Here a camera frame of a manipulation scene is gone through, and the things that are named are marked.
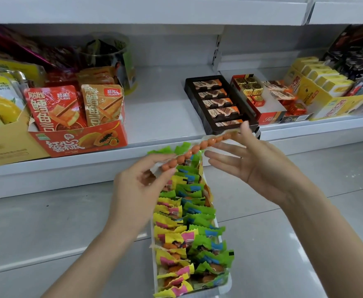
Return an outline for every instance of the papaya picture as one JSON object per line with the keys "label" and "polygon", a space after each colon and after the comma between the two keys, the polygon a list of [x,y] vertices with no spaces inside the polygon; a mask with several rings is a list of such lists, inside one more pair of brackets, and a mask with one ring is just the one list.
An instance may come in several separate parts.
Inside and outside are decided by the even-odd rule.
{"label": "papaya picture", "polygon": [[101,134],[98,132],[89,133],[84,135],[79,139],[79,146],[84,147],[85,149],[91,149],[92,147],[95,147],[94,141],[97,137],[99,137]]}
{"label": "papaya picture", "polygon": [[119,143],[119,139],[118,138],[112,138],[110,141],[109,141],[109,144],[111,146],[117,146]]}
{"label": "papaya picture", "polygon": [[116,138],[118,133],[115,130],[105,131],[104,133],[100,134],[94,141],[95,146],[102,146],[104,144],[109,143],[111,139]]}

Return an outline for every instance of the red cardboard box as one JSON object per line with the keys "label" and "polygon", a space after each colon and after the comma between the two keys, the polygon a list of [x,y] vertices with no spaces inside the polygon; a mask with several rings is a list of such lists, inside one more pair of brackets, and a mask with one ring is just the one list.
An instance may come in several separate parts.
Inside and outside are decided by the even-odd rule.
{"label": "red cardboard box", "polygon": [[28,132],[52,157],[77,155],[114,149],[128,144],[124,127],[124,101],[118,120],[65,131],[38,131],[33,119]]}
{"label": "red cardboard box", "polygon": [[236,93],[239,95],[239,97],[246,102],[249,107],[253,110],[253,114],[255,115],[255,118],[258,121],[259,125],[266,125],[266,124],[272,124],[279,122],[283,116],[286,113],[286,109],[282,104],[279,103],[278,100],[276,100],[271,94],[270,91],[267,89],[265,85],[262,84],[260,80],[258,80],[256,77],[254,79],[262,85],[263,87],[263,93],[261,96],[265,100],[265,103],[263,106],[256,107],[241,91],[241,88],[235,81],[237,78],[245,78],[245,76],[252,76],[252,74],[242,74],[242,75],[234,75],[231,78],[231,87],[236,91]]}

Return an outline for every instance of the brown cardboard box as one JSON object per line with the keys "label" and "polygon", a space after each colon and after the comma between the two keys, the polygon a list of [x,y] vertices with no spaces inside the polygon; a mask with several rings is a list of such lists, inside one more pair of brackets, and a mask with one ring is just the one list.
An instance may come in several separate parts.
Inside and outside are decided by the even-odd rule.
{"label": "brown cardboard box", "polygon": [[16,122],[0,126],[0,165],[49,157],[28,133],[29,118],[24,108]]}

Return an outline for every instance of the black tray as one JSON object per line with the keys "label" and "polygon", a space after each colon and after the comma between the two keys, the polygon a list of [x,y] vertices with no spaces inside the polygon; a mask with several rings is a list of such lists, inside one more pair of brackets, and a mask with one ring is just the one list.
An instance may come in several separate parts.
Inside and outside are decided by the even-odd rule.
{"label": "black tray", "polygon": [[[195,90],[195,86],[193,85],[194,81],[206,81],[211,79],[219,79],[222,83],[222,88],[227,92],[228,98],[231,99],[233,104],[238,107],[239,113],[243,121],[249,121],[249,127],[252,132],[258,132],[258,122],[254,118],[253,114],[250,112],[248,106],[244,104],[244,102],[236,95],[234,90],[232,90],[230,84],[225,80],[222,75],[212,75],[212,76],[204,76],[204,77],[194,77],[187,78],[184,84],[184,91],[187,93],[188,98],[194,106],[194,109],[198,113],[199,117],[202,120],[202,124],[204,126],[205,132],[207,135],[219,135],[225,130],[239,128],[240,124],[232,124],[227,126],[217,126],[216,122],[213,120],[212,116],[210,116],[208,110],[206,109],[202,99],[199,97],[198,92],[202,92],[202,90]],[[235,120],[233,118],[227,117],[223,121],[231,121]]]}

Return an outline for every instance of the brown egg snack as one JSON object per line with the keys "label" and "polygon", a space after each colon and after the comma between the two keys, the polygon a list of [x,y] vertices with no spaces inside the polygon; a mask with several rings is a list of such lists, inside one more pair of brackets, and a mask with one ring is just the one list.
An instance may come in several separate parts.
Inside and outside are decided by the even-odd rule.
{"label": "brown egg snack", "polygon": [[175,159],[169,160],[167,163],[161,166],[162,171],[169,170],[171,168],[176,167],[178,164],[181,165],[184,163],[186,159],[191,158],[192,155],[197,154],[200,150],[206,149],[208,146],[212,146],[215,143],[219,143],[224,140],[228,140],[232,137],[231,132],[227,132],[223,135],[210,138],[208,140],[202,141],[199,145],[194,145],[191,149],[189,149],[184,155],[177,156]]}

